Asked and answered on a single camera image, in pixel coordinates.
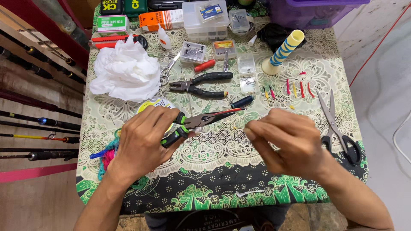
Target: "purple plastic container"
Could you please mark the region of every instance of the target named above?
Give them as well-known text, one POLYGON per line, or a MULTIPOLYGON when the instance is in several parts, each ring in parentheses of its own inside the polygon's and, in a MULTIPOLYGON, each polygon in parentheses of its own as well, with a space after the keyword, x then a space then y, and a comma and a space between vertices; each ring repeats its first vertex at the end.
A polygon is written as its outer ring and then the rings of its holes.
POLYGON ((332 27, 342 17, 370 0, 270 0, 270 20, 292 29, 332 27))

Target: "white glue bottle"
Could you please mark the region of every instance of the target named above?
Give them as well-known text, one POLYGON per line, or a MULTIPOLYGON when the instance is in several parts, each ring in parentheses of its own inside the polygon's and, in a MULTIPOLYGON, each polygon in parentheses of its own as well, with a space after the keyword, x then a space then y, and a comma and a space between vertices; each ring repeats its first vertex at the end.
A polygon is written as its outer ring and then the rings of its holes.
POLYGON ((158 38, 160 40, 160 45, 162 45, 167 50, 171 49, 170 37, 166 34, 166 31, 161 28, 160 23, 158 24, 158 38))

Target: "tablecloth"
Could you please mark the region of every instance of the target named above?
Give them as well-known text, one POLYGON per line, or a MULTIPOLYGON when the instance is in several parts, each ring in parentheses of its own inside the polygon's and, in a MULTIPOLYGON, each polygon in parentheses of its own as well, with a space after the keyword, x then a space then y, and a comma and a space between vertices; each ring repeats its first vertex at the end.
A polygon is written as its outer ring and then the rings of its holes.
MULTIPOLYGON (((308 116, 315 121, 321 135, 327 134, 328 122, 318 98, 313 98, 308 92, 302 98, 300 82, 305 89, 309 83, 315 95, 318 90, 328 105, 329 93, 333 89, 337 126, 342 134, 350 136, 360 145, 362 161, 358 166, 350 165, 341 153, 342 146, 335 134, 332 138, 332 155, 351 174, 363 182, 367 181, 367 158, 334 30, 306 30, 307 43, 290 54, 279 74, 268 76, 262 72, 261 63, 272 55, 272 51, 259 39, 254 46, 247 45, 256 31, 269 22, 268 11, 257 2, 249 13, 255 17, 254 31, 243 37, 229 32, 228 39, 235 40, 237 53, 253 53, 260 92, 253 94, 254 100, 246 111, 202 128, 202 134, 186 140, 169 161, 131 185, 123 199, 121 214, 329 202, 327 193, 315 181, 268 172, 242 130, 248 121, 267 115, 271 108, 281 108, 308 116), (290 84, 295 83, 297 86, 297 98, 286 93, 287 79, 290 84), (271 86, 276 95, 275 100, 265 98, 263 86, 271 86), (239 197, 236 192, 251 193, 239 197)), ((95 25, 98 15, 99 6, 95 10, 95 25)), ((138 19, 132 18, 131 29, 136 30, 138 25, 138 19)), ((180 51, 182 42, 187 40, 183 28, 168 30, 167 34, 172 41, 169 51, 160 46, 157 32, 142 34, 149 44, 148 55, 158 58, 163 67, 180 51)), ((207 46, 208 59, 212 59, 214 53, 211 42, 204 45, 207 46)), ((77 192, 84 203, 87 203, 99 184, 99 161, 90 159, 90 154, 103 150, 113 140, 114 131, 135 114, 138 106, 135 102, 90 92, 90 82, 96 78, 94 61, 98 52, 95 48, 90 50, 76 173, 77 192)), ((222 69, 223 60, 217 60, 216 65, 204 73, 222 69)), ((226 99, 207 100, 187 93, 170 92, 167 85, 160 88, 157 96, 166 97, 189 116, 229 109, 232 101, 245 97, 240 91, 236 59, 229 60, 229 71, 234 73, 234 77, 228 83, 217 81, 199 85, 208 91, 228 91, 226 99)), ((178 61, 170 71, 170 82, 193 76, 193 66, 178 61)))

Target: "orange box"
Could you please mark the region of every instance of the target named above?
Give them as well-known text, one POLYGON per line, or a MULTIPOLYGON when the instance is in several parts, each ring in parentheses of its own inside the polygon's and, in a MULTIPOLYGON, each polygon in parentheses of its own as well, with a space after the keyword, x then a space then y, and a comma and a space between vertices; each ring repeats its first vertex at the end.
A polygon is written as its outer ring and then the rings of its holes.
POLYGON ((184 27, 182 9, 148 12, 139 15, 140 28, 145 31, 157 31, 158 24, 164 29, 184 27))

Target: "cardboard box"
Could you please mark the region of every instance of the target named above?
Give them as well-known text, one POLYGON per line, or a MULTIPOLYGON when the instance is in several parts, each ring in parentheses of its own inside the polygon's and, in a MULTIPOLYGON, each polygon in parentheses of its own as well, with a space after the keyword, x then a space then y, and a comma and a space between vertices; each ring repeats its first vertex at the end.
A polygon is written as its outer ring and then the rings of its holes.
POLYGON ((97 33, 102 37, 128 35, 130 22, 126 15, 99 16, 97 27, 97 33))
POLYGON ((157 31, 158 24, 164 29, 184 27, 182 9, 148 12, 139 15, 140 28, 145 31, 157 31))

